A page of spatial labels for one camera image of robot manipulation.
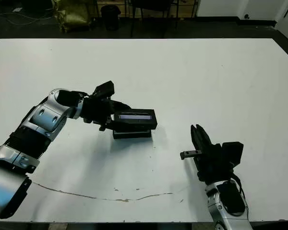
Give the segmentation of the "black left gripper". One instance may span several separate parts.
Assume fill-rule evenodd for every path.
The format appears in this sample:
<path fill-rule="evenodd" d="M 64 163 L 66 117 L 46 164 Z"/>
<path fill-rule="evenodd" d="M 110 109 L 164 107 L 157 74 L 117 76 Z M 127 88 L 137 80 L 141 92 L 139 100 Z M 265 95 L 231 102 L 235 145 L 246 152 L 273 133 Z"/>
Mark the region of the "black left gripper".
<path fill-rule="evenodd" d="M 129 105 L 109 98 L 85 97 L 81 109 L 81 118 L 83 118 L 85 123 L 100 125 L 100 131 L 105 131 L 105 129 L 116 130 L 116 121 L 108 120 L 108 118 L 113 113 L 130 109 Z"/>

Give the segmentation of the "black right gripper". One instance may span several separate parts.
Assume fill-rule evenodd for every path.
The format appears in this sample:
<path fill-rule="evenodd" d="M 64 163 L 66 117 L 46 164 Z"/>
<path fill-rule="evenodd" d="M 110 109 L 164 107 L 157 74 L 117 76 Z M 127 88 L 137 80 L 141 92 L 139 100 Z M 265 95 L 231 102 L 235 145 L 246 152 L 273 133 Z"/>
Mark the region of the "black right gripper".
<path fill-rule="evenodd" d="M 228 180 L 235 167 L 231 154 L 235 144 L 212 144 L 209 135 L 199 124 L 196 127 L 191 125 L 191 139 L 195 150 L 182 151 L 180 158 L 193 158 L 198 179 L 206 185 Z"/>

